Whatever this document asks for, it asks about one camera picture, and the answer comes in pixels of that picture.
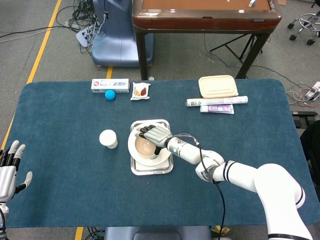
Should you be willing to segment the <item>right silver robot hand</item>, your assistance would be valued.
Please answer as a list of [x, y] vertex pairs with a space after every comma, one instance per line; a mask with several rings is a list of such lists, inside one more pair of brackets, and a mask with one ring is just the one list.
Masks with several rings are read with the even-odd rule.
[[173, 138], [173, 134], [167, 128], [153, 124], [140, 128], [138, 136], [155, 145], [155, 156], [158, 156], [162, 149], [167, 148], [169, 140]]

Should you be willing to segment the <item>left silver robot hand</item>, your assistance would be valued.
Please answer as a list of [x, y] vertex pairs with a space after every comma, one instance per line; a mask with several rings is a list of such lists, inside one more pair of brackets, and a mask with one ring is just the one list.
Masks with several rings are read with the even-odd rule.
[[25, 144], [18, 140], [13, 141], [6, 150], [0, 150], [0, 203], [8, 203], [14, 195], [26, 189], [32, 182], [33, 172], [26, 174], [24, 182], [16, 185], [16, 177], [19, 170]]

